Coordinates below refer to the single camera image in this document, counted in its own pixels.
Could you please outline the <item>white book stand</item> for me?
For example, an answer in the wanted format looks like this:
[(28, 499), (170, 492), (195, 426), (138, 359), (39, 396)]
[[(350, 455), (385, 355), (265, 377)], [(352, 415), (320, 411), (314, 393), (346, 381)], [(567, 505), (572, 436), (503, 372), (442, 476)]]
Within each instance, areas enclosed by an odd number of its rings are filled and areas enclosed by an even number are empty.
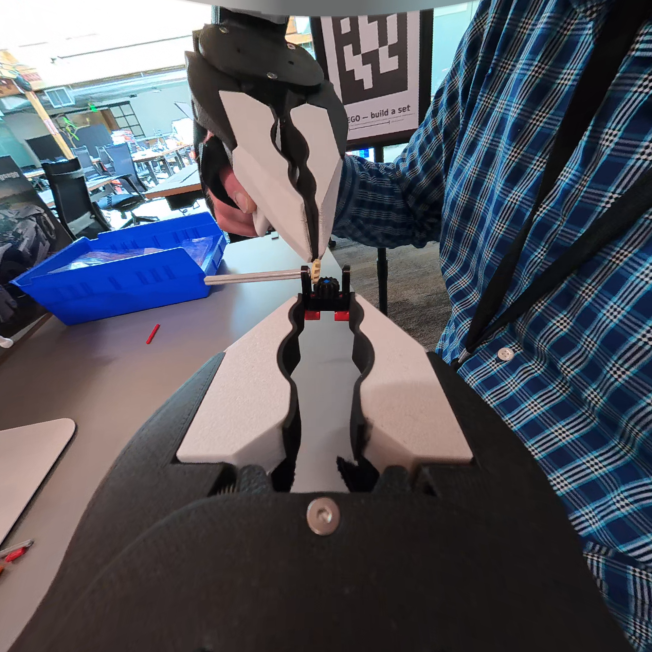
[(76, 423), (71, 419), (50, 420), (1, 431), (2, 541), (75, 431)]

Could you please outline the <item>person's right hand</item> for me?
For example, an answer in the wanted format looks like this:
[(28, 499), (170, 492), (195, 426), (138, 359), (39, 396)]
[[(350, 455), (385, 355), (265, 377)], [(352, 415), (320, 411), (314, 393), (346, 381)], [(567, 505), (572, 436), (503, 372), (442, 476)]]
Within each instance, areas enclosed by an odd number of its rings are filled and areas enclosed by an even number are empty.
[(257, 205), (222, 155), (205, 150), (200, 178), (207, 207), (232, 242), (259, 237), (254, 225)]

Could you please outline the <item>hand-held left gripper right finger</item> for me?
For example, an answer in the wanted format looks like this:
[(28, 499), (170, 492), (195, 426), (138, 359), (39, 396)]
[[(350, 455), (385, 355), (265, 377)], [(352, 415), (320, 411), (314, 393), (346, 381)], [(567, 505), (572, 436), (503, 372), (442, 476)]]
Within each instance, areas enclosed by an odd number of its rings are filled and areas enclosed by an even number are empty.
[(369, 492), (390, 467), (409, 475), (424, 464), (469, 464), (471, 448), (424, 347), (367, 300), (351, 294), (354, 385), (350, 442), (338, 458), (350, 492)]

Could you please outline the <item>grey lego axle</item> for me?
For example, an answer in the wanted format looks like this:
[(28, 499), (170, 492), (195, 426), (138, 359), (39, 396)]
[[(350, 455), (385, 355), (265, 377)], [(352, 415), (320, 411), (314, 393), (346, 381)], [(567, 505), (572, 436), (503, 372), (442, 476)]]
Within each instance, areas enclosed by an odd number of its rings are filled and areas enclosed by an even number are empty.
[(277, 280), (294, 280), (300, 279), (302, 271), (300, 269), (284, 271), (267, 271), (258, 273), (240, 273), (240, 274), (219, 274), (206, 276), (203, 281), (206, 286), (223, 286), (226, 284), (240, 284), (252, 282), (270, 282)]

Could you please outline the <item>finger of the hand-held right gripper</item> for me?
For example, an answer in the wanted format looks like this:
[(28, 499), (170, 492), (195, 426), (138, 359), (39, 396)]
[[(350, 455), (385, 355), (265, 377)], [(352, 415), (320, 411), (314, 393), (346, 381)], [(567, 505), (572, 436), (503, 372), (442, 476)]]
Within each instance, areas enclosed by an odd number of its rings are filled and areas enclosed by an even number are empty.
[(327, 248), (343, 167), (326, 109), (303, 104), (290, 110), (298, 132), (298, 181), (285, 200), (285, 238), (302, 259), (319, 259)]
[(314, 245), (316, 212), (311, 197), (300, 194), (290, 178), (290, 161), (276, 148), (271, 132), (273, 112), (268, 105), (238, 91), (219, 92), (235, 136), (232, 168), (254, 200), (254, 226), (262, 236), (272, 226), (307, 263), (318, 258)]

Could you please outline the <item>black mesh office chair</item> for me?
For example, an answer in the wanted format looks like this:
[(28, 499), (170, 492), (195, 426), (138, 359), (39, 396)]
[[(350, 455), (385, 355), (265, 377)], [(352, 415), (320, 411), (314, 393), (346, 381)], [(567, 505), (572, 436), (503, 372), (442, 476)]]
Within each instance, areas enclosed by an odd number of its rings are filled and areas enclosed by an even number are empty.
[(91, 200), (77, 158), (43, 162), (42, 168), (53, 193), (59, 221), (72, 240), (96, 239), (100, 233), (111, 231), (110, 223)]

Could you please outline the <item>dark printed lego box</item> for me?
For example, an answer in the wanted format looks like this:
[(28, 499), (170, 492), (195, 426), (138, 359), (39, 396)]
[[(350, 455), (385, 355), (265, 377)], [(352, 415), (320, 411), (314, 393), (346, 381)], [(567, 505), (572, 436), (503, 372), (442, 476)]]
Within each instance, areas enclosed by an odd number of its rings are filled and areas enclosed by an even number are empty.
[(12, 281), (71, 242), (13, 159), (1, 157), (2, 337), (13, 337), (45, 313)]

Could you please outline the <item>black lego frame assembly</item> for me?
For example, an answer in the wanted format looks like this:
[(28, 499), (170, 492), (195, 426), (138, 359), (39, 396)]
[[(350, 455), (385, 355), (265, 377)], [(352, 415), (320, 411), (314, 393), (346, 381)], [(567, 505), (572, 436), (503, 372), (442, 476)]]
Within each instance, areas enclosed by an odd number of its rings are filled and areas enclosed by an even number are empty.
[(311, 280), (308, 266), (301, 267), (301, 303), (305, 320), (319, 320), (322, 312), (334, 312), (335, 321), (348, 322), (351, 298), (350, 265), (342, 268), (342, 284), (333, 277)]

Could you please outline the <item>person's plaid shirt torso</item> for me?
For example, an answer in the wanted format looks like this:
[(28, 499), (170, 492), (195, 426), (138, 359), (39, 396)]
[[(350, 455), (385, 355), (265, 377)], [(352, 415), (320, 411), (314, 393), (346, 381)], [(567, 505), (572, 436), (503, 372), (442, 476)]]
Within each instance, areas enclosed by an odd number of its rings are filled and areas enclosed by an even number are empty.
[(651, 2), (481, 1), (407, 148), (442, 153), (437, 352), (562, 497), (651, 650)]

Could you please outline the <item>wooden edged office table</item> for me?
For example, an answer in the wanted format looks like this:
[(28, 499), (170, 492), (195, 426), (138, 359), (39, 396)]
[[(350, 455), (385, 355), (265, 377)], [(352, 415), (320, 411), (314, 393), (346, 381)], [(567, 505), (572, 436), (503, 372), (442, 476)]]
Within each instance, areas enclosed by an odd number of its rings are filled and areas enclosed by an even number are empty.
[(199, 168), (195, 162), (149, 189), (144, 196), (153, 200), (192, 192), (202, 195)]

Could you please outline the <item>person's right forearm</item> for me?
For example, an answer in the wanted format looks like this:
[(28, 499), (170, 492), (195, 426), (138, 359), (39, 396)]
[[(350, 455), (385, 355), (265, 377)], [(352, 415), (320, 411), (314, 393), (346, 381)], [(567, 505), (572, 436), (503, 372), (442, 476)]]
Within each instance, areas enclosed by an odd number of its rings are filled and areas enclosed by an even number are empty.
[(423, 248), (441, 237), (442, 153), (407, 148), (391, 164), (346, 155), (332, 234), (375, 248)]

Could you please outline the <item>blue plastic bin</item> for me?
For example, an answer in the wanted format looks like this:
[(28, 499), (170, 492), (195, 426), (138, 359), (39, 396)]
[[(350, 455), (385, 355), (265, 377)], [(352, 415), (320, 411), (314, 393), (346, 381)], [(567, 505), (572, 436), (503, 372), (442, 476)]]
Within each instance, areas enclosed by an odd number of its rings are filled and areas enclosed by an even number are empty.
[[(186, 239), (213, 237), (198, 265), (184, 251), (148, 254), (107, 264), (56, 271), (90, 251), (170, 249)], [(208, 296), (203, 279), (217, 272), (228, 241), (210, 213), (171, 218), (85, 237), (12, 281), (66, 325), (174, 305)]]

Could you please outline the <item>clear plastic bags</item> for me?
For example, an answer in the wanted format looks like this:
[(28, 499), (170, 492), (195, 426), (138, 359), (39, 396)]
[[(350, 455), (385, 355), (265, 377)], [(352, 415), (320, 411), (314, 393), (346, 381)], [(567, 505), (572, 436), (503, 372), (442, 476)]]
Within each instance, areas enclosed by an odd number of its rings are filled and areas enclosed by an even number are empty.
[(83, 269), (96, 265), (107, 264), (109, 262), (117, 261), (120, 259), (130, 259), (133, 257), (165, 253), (169, 254), (173, 249), (184, 249), (184, 251), (194, 260), (198, 265), (201, 265), (208, 255), (214, 242), (213, 237), (203, 237), (197, 239), (186, 239), (175, 247), (170, 249), (160, 249), (154, 247), (147, 247), (144, 249), (127, 249), (121, 252), (114, 251), (90, 251), (81, 256), (78, 256), (74, 261), (58, 268), (56, 271), (68, 271), (74, 269)]

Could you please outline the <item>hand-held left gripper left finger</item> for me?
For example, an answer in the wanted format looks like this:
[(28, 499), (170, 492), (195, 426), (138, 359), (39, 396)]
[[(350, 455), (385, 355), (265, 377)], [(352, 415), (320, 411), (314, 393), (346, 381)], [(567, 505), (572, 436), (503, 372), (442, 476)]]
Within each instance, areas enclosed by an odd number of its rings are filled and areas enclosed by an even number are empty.
[(300, 296), (291, 298), (224, 351), (177, 460), (261, 466), (273, 488), (291, 489), (301, 442), (297, 387)]

